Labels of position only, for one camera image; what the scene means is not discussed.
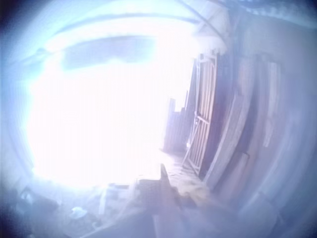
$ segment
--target bright light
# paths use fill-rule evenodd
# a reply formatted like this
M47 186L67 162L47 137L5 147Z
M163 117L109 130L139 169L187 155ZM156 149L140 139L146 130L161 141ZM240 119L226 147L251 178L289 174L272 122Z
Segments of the bright light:
M192 64L178 42L158 42L157 60L148 63L114 59L64 72L61 54L47 61L30 86L27 136L36 175L74 187L159 178L168 99L180 99L181 107Z

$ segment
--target leaning wooden board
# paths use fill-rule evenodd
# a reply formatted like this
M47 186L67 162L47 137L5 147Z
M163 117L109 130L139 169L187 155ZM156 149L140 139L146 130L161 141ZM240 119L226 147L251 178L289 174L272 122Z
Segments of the leaning wooden board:
M251 59L240 59L237 88L219 146L204 182L213 190L229 164L244 129L254 88Z

